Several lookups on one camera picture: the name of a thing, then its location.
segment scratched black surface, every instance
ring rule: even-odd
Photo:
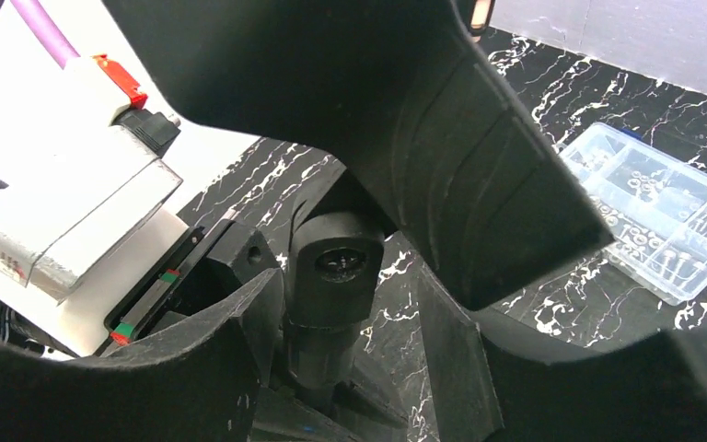
[[[600,121],[628,128],[707,171],[706,96],[501,31],[486,35],[481,47],[555,144],[570,143]],[[284,260],[296,192],[322,177],[331,161],[309,147],[262,139],[180,215],[190,224],[209,225],[232,210],[238,220],[261,228]],[[365,350],[399,387],[411,416],[410,441],[419,442],[438,436],[411,293],[414,256],[399,234],[388,241],[377,302],[362,334]],[[557,339],[602,351],[658,329],[707,327],[707,289],[694,301],[670,307],[599,253],[495,307]]]

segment screw hole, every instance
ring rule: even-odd
[[[248,262],[250,265],[256,265],[261,262],[261,249],[256,246],[248,249]]]

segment plastic storage box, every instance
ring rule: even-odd
[[[617,242],[623,272],[675,306],[707,286],[707,175],[606,124],[561,153]]]

